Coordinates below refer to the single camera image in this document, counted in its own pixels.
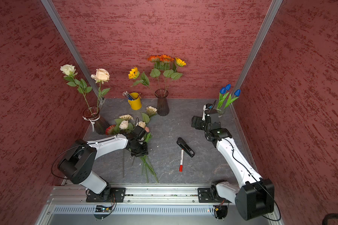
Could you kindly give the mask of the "blue tulip flower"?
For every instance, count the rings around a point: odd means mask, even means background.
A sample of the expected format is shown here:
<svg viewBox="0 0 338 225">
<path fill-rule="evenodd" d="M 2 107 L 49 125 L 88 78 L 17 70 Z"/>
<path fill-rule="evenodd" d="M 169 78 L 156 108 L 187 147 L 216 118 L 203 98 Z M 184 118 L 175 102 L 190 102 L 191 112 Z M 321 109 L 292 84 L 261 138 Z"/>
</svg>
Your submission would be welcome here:
<svg viewBox="0 0 338 225">
<path fill-rule="evenodd" d="M 217 107 L 221 108 L 224 101 L 226 100 L 226 98 L 229 95 L 229 90 L 231 89 L 231 84 L 227 84 L 225 87 L 223 87 L 220 92 L 219 92 L 219 102 Z"/>
<path fill-rule="evenodd" d="M 219 92 L 219 101 L 218 101 L 217 108 L 221 108 L 221 107 L 222 107 L 224 101 L 225 101 L 226 98 L 227 98 L 227 95 L 228 95 L 227 90 L 226 90 L 225 87 L 223 87 L 223 88 L 220 90 L 220 92 Z"/>
<path fill-rule="evenodd" d="M 228 97 L 228 99 L 227 99 L 227 102 L 226 102 L 226 104 L 224 106 L 224 109 L 227 108 L 227 107 L 229 107 L 229 105 L 231 105 L 235 100 L 237 100 L 239 98 L 240 94 L 241 94 L 241 90 L 240 89 L 236 90 L 233 95 L 230 94 L 229 97 Z"/>
</svg>

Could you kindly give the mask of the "yellow sunflower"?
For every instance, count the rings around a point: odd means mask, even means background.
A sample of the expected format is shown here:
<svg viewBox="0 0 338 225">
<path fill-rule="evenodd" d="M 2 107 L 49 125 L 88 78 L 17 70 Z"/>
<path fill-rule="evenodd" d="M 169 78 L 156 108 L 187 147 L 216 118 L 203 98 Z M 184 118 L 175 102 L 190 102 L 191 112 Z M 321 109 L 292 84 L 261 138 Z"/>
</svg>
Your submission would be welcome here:
<svg viewBox="0 0 338 225">
<path fill-rule="evenodd" d="M 171 79 L 178 80 L 182 77 L 182 73 L 180 73 L 178 70 L 180 67 L 186 66 L 186 62 L 181 60 L 180 58 L 175 58 L 174 64 L 173 64 L 173 74 L 171 74 Z"/>
<path fill-rule="evenodd" d="M 145 72 L 139 72 L 137 67 L 134 67 L 130 70 L 128 74 L 128 78 L 130 80 L 133 80 L 134 83 L 132 86 L 137 86 L 139 84 L 142 84 L 145 87 L 150 87 L 150 81 Z"/>
</svg>

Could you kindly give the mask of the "orange gerbera flower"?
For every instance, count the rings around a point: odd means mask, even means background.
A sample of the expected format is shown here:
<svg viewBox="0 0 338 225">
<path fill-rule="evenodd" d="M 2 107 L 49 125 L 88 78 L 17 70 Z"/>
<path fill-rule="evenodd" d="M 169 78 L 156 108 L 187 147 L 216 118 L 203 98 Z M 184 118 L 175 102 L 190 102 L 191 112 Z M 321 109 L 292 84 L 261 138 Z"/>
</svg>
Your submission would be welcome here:
<svg viewBox="0 0 338 225">
<path fill-rule="evenodd" d="M 161 56 L 159 56 L 159 55 L 152 55 L 152 56 L 149 56 L 147 58 L 147 60 L 149 62 L 151 62 L 151 63 L 154 64 L 154 68 L 152 69 L 152 71 L 150 73 L 150 76 L 157 79 L 159 88 L 161 88 L 160 78 L 159 78 L 159 76 L 161 74 L 161 72 L 159 70 L 160 62 L 161 62 Z"/>
<path fill-rule="evenodd" d="M 168 55 L 159 56 L 160 59 L 160 67 L 163 71 L 169 70 L 171 68 L 171 64 L 174 62 L 174 58 Z"/>
</svg>

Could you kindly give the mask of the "pale pink rose flower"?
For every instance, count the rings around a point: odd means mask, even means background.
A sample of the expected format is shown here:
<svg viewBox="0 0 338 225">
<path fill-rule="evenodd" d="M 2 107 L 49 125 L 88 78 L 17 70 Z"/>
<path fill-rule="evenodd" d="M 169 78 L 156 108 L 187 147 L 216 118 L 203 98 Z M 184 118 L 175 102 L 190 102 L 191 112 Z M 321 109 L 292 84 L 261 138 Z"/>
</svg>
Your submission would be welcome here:
<svg viewBox="0 0 338 225">
<path fill-rule="evenodd" d="M 107 70 L 103 68 L 96 69 L 95 75 L 91 75 L 91 78 L 95 80 L 95 83 L 99 84 L 98 88 L 98 100 L 97 100 L 97 108 L 99 107 L 99 103 L 102 101 L 104 96 L 110 91 L 110 88 L 102 89 L 101 85 L 110 80 L 110 74 Z"/>
</svg>

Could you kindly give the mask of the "white rose flower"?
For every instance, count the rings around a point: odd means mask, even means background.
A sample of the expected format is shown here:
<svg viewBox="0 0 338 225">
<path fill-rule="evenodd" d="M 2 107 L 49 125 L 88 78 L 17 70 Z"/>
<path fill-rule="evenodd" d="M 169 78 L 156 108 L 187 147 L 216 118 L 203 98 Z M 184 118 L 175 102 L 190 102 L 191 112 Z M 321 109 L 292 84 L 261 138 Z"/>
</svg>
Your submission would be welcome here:
<svg viewBox="0 0 338 225">
<path fill-rule="evenodd" d="M 94 113 L 91 110 L 91 107 L 89 106 L 86 98 L 86 95 L 91 92 L 92 87 L 89 87 L 84 79 L 76 79 L 76 75 L 78 74 L 78 72 L 76 72 L 76 68 L 74 65 L 65 64 L 60 67 L 60 71 L 64 74 L 63 79 L 67 81 L 67 85 L 70 87 L 76 87 L 77 91 L 83 95 L 89 112 L 91 113 L 91 115 L 93 115 Z"/>
</svg>

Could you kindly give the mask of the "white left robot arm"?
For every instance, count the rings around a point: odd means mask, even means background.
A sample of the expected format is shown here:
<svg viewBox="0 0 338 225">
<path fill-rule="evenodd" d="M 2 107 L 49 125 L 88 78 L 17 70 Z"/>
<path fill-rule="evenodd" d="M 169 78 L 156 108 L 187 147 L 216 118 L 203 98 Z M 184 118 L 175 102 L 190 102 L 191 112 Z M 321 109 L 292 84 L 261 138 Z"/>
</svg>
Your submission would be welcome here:
<svg viewBox="0 0 338 225">
<path fill-rule="evenodd" d="M 96 159 L 118 150 L 128 150 L 132 156 L 141 157 L 148 154 L 145 138 L 148 132 L 136 126 L 131 132 L 120 132 L 109 138 L 97 141 L 77 141 L 58 164 L 58 169 L 74 184 L 80 184 L 91 193 L 107 197 L 110 184 L 93 172 Z"/>
</svg>

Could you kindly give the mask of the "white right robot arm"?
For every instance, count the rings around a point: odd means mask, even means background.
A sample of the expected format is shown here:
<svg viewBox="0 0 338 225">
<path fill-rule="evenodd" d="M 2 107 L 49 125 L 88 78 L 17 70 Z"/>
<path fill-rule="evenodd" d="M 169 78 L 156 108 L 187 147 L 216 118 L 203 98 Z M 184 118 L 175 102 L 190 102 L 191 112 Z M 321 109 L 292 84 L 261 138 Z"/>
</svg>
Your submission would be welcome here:
<svg viewBox="0 0 338 225">
<path fill-rule="evenodd" d="M 275 187 L 253 169 L 235 144 L 230 132 L 223 128 L 212 104 L 203 108 L 203 116 L 193 116 L 191 126 L 203 130 L 206 139 L 223 155 L 233 171 L 238 185 L 225 181 L 212 183 L 210 198 L 235 204 L 240 216 L 250 220 L 274 211 Z"/>
</svg>

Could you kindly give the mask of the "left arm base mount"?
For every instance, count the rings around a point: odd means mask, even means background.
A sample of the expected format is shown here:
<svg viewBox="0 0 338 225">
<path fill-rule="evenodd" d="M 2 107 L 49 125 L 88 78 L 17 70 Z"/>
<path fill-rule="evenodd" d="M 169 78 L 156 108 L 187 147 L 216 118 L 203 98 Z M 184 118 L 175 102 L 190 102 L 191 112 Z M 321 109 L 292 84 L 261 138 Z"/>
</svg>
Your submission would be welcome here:
<svg viewBox="0 0 338 225">
<path fill-rule="evenodd" d="M 100 194 L 96 194 L 89 190 L 87 193 L 86 202 L 119 202 L 124 201 L 126 188 L 105 188 Z"/>
</svg>

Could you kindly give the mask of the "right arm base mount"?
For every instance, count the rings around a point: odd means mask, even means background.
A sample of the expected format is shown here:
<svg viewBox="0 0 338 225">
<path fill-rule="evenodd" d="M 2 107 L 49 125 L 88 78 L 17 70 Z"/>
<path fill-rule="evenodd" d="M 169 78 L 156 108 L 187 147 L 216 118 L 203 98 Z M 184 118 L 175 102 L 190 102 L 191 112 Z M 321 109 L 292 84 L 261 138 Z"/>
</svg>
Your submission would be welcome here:
<svg viewBox="0 0 338 225">
<path fill-rule="evenodd" d="M 210 188 L 198 188 L 198 201 L 199 203 L 215 203 L 218 202 L 214 199 Z"/>
</svg>

